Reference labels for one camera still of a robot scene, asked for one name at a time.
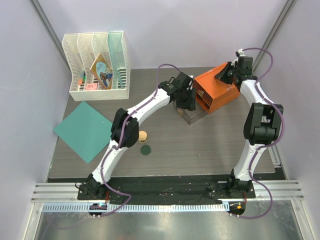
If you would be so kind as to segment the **clear drawer gold knob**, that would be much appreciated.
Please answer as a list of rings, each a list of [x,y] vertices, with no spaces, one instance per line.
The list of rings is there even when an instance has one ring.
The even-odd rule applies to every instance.
[[[201,107],[194,111],[187,109],[176,108],[177,112],[182,116],[188,125],[191,125],[208,114],[207,110],[203,110]]]

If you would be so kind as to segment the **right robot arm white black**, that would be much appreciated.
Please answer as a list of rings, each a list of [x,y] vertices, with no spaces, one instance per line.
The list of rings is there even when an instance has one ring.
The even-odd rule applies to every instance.
[[[253,58],[240,49],[236,52],[236,59],[229,61],[215,76],[226,84],[234,84],[250,106],[243,127],[243,152],[222,188],[233,198],[251,191],[253,173],[262,153],[279,139],[283,129],[284,108],[265,95],[252,66]]]

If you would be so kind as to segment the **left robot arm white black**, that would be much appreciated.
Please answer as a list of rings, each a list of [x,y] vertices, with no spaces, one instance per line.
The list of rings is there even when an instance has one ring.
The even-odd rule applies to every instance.
[[[100,200],[105,198],[112,172],[120,158],[139,139],[140,125],[160,108],[175,102],[185,110],[196,109],[194,78],[183,72],[169,81],[161,82],[153,93],[137,105],[125,110],[119,108],[111,126],[110,142],[97,168],[79,186],[78,199]]]

